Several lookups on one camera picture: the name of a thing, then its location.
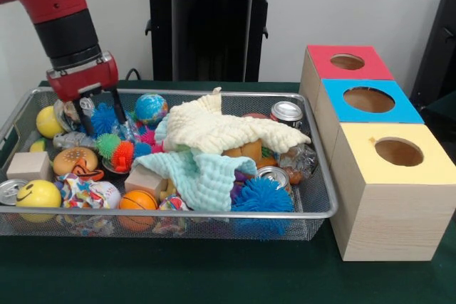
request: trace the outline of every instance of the white wall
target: white wall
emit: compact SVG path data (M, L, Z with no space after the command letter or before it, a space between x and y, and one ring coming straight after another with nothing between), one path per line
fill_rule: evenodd
M148 0L87 0L120 76L151 76ZM439 0L269 0L260 80L299 81L307 44L374 45L406 92L413 86ZM0 6L0 123L50 67L19 3Z

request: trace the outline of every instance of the yellow smiley face ball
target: yellow smiley face ball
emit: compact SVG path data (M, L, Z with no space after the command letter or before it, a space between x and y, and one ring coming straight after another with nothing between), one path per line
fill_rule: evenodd
M24 185L17 193L16 206L34 206L58 208L62 198L57 187L43 180L32 181ZM52 214L21 214L30 222L46 222L53 217Z
M57 121L54 107L43 108L36 117L36 128L46 138L52 139L54 135L63 133L64 130Z

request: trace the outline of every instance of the black cable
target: black cable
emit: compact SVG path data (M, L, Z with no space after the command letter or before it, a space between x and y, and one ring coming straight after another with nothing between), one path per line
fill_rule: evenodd
M127 76L125 77L125 79L126 79L126 80L129 80L131 74L133 74L133 73L136 74L136 78L137 78L139 81L143 80L143 79L141 78L140 72L139 72L136 68L131 68L131 69L128 71Z

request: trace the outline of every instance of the wire mesh basket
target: wire mesh basket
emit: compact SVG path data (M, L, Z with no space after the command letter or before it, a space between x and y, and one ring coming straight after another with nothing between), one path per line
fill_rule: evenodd
M136 99L144 93L163 96L170 108L208 94L208 92L179 90L119 90L124 108L134 110ZM27 152L39 137L35 119L38 112L57 101L50 88L37 88L24 96L0 130L0 181L6 180L9 162L16 152ZM112 105L108 94L94 97L95 104ZM309 102L297 94L287 93L222 93L224 114L242 116L250 112L265 115L278 101L291 101L304 113L301 131L312 139L318 157L318 166L312 176L293 187L294 212L215 212L215 211L160 211L119 209L64 209L19 208L0 206L0 235L29 236L102 236L131 238L181 238L181 239L281 239L311 240L323 220L337 210L337 199L320 137ZM49 140L46 145L53 159L58 150ZM122 194L125 177L108 179ZM125 220L141 225L125 225ZM157 224L170 229L159 230ZM268 227L279 227L281 233L273 234Z

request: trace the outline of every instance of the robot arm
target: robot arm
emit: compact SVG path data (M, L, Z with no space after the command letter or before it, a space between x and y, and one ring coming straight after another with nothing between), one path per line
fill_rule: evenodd
M0 0L0 4L15 0ZM63 101L73 101L92 133L90 120L79 105L81 97L109 90L120 124L126 121L117 93L114 58L102 53L86 0L19 0L27 10L53 69L47 78Z

